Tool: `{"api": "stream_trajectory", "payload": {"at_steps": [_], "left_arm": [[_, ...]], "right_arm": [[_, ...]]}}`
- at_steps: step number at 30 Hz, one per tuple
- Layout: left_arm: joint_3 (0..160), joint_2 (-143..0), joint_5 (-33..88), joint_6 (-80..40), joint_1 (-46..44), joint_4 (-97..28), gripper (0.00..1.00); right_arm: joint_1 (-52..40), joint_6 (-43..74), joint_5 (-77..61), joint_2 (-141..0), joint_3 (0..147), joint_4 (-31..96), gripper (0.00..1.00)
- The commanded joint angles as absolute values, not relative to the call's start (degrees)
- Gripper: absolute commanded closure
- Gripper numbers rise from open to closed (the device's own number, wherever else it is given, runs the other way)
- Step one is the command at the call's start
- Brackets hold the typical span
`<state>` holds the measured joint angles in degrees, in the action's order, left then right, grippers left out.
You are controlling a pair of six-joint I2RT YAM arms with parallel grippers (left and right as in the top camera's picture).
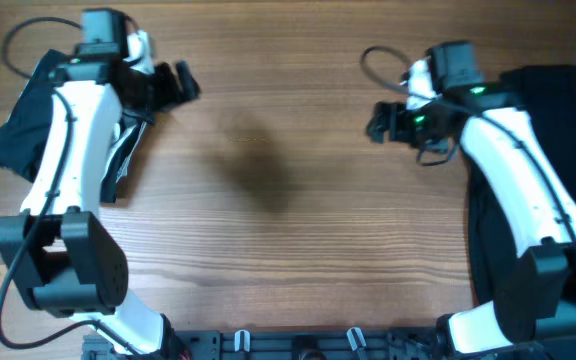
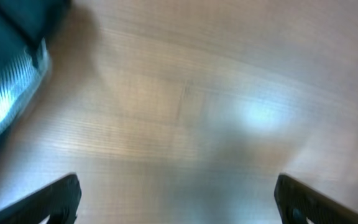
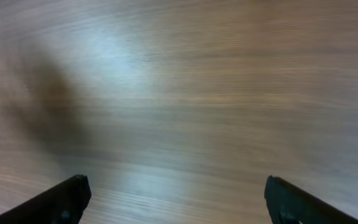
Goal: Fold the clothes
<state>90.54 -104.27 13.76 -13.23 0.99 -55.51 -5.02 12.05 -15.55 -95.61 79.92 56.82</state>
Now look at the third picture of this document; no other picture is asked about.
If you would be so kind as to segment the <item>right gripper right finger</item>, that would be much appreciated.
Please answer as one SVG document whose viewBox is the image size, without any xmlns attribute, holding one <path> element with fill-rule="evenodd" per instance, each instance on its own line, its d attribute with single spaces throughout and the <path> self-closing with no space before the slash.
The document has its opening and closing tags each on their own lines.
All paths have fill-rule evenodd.
<svg viewBox="0 0 358 224">
<path fill-rule="evenodd" d="M 281 177 L 268 176 L 264 198 L 273 224 L 358 224 L 358 219 Z"/>
</svg>

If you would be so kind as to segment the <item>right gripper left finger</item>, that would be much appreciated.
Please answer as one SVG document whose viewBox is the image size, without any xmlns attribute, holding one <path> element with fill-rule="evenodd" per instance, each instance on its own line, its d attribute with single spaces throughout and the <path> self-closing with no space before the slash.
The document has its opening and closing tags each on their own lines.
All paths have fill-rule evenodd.
<svg viewBox="0 0 358 224">
<path fill-rule="evenodd" d="M 90 199 L 88 177 L 77 174 L 0 214 L 0 224 L 78 224 Z"/>
</svg>

